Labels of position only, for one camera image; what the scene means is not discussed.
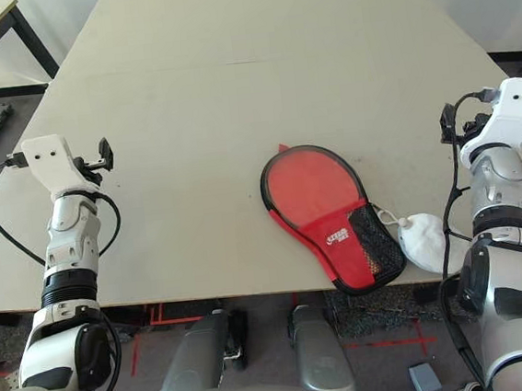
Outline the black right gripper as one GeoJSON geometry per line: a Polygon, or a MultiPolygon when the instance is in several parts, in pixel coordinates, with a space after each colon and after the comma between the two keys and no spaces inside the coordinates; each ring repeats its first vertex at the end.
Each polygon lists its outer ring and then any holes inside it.
{"type": "MultiPolygon", "coordinates": [[[[446,104],[440,115],[440,130],[441,130],[441,143],[442,144],[451,144],[457,141],[457,129],[456,129],[456,110],[452,104],[446,104]]],[[[477,137],[480,132],[484,129],[484,126],[487,124],[490,119],[488,114],[478,113],[474,120],[468,121],[463,124],[463,134],[462,138],[464,140],[474,139],[477,137]]]]}

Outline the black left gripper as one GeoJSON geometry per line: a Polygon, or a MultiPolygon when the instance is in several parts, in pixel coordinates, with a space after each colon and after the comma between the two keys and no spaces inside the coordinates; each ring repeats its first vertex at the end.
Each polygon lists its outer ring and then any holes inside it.
{"type": "MultiPolygon", "coordinates": [[[[112,171],[114,169],[114,154],[107,138],[102,138],[98,143],[98,147],[100,155],[100,159],[98,161],[99,168],[112,171]]],[[[87,168],[86,163],[81,156],[77,156],[74,159],[74,165],[81,176],[85,178],[85,180],[95,185],[101,184],[102,175],[87,168]]]]}

